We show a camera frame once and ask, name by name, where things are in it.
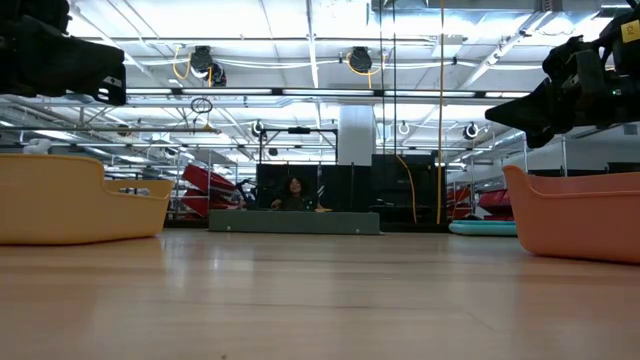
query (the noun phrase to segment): gray panel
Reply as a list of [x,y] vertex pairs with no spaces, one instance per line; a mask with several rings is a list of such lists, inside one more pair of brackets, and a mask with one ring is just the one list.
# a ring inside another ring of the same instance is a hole
[[379,235],[376,213],[209,211],[209,231]]

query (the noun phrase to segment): person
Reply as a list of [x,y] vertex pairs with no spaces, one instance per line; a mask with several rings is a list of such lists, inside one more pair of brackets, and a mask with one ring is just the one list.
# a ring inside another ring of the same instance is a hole
[[303,182],[297,177],[290,177],[285,181],[282,195],[271,203],[271,207],[282,211],[322,209],[313,198],[306,196]]

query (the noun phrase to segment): fluorescent light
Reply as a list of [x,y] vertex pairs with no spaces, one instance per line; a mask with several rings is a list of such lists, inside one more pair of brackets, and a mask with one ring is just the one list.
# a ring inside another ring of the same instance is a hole
[[171,89],[161,88],[136,88],[127,89],[127,95],[171,95]]
[[476,93],[474,91],[445,91],[444,97],[472,97]]
[[[400,96],[400,97],[438,97],[440,96],[440,91],[434,90],[426,90],[426,91],[393,91],[387,90],[384,92],[384,96]],[[444,91],[442,93],[443,97],[473,97],[475,95],[474,91]]]
[[128,155],[120,155],[119,156],[120,159],[122,160],[126,160],[126,161],[130,161],[130,162],[147,162],[149,160],[143,158],[143,157],[139,157],[139,156],[128,156]]
[[631,10],[631,6],[628,4],[610,4],[610,5],[602,5],[602,9],[628,9]]
[[521,98],[521,97],[525,97],[529,95],[528,92],[488,92],[485,94],[486,97],[491,97],[491,98]]
[[180,87],[184,87],[184,85],[182,85],[182,83],[180,81],[176,80],[176,79],[169,79],[169,82],[172,83],[172,84],[176,84],[176,85],[178,85]]
[[102,150],[100,150],[100,149],[96,149],[96,148],[92,148],[92,147],[87,147],[87,149],[88,149],[89,151],[91,151],[91,152],[95,153],[95,154],[98,154],[98,155],[102,155],[102,156],[111,156],[111,154],[109,154],[108,152],[106,152],[106,151],[102,151]]
[[384,92],[384,96],[415,96],[415,97],[426,97],[426,96],[440,96],[440,91],[390,91],[387,90]]
[[184,89],[185,95],[271,95],[271,89]]
[[60,140],[75,140],[76,139],[75,136],[73,136],[71,134],[68,134],[68,133],[65,133],[65,132],[62,132],[62,131],[38,130],[38,131],[34,131],[34,132],[37,133],[37,134],[40,134],[40,135],[44,135],[44,136],[48,136],[48,137],[52,137],[52,138],[60,139]]
[[291,89],[282,91],[284,95],[305,96],[372,96],[373,90],[326,90],[326,89]]
[[89,143],[80,143],[76,145],[82,146],[82,147],[125,147],[127,146],[126,144],[89,144]]

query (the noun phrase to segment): yellow plastic tub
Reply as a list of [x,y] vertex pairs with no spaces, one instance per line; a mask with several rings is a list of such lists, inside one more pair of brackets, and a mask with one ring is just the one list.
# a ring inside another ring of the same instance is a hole
[[[97,160],[0,155],[0,244],[82,244],[162,231],[173,182],[104,180]],[[148,189],[148,196],[120,189]]]

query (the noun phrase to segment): hanging cable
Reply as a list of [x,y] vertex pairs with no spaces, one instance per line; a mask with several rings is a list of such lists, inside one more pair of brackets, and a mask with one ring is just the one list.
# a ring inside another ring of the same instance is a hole
[[189,77],[189,70],[191,70],[191,53],[189,53],[189,57],[187,58],[187,72],[184,73],[184,75],[180,75],[178,73],[178,69],[176,67],[176,63],[175,61],[178,59],[178,53],[180,52],[180,47],[176,47],[176,54],[173,57],[173,73],[178,77],[178,79],[180,80],[187,80],[187,77]]
[[404,168],[407,169],[407,174],[409,175],[409,185],[411,185],[411,208],[413,209],[413,223],[417,224],[418,217],[416,216],[416,189],[413,186],[413,177],[411,176],[411,170],[409,170],[407,163],[405,163],[404,160],[402,160],[400,155],[396,154],[396,158],[398,158],[402,166],[404,166]]
[[438,109],[438,212],[436,224],[442,216],[442,108],[444,107],[444,0],[440,0],[440,107]]

